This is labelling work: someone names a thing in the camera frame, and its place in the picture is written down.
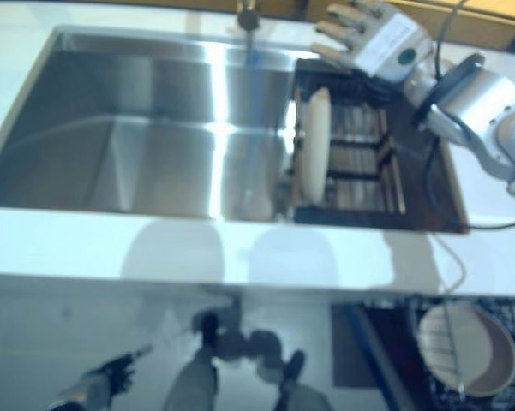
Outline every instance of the green sticker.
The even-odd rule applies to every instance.
[[[400,53],[398,56],[398,63],[402,64],[403,66],[410,64],[415,60],[415,56],[417,55],[415,49],[405,49]]]

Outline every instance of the faucet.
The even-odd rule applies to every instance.
[[[246,32],[246,52],[253,47],[254,31],[259,28],[261,0],[237,0],[238,26]]]

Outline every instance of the white countertop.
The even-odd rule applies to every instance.
[[[0,3],[0,126],[51,29],[59,24],[240,36],[234,15],[69,3]],[[258,39],[307,46],[308,23],[264,20]],[[454,62],[474,48],[446,45]],[[515,56],[485,52],[515,80]],[[505,184],[452,147],[473,223],[515,219]],[[265,223],[220,223],[0,209],[0,273],[100,279],[273,284],[515,295],[515,229],[427,235]]]

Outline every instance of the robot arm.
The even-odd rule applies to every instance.
[[[398,84],[416,108],[414,123],[444,140],[472,150],[482,168],[508,183],[515,196],[515,84],[483,67],[472,55],[455,66],[434,64],[425,29],[381,0],[333,4],[327,12],[339,24],[316,26],[343,48],[312,44],[325,61]]]

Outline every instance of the white plate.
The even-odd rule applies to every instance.
[[[314,205],[321,203],[326,191],[331,124],[330,95],[323,87],[308,102],[301,157],[302,194]]]

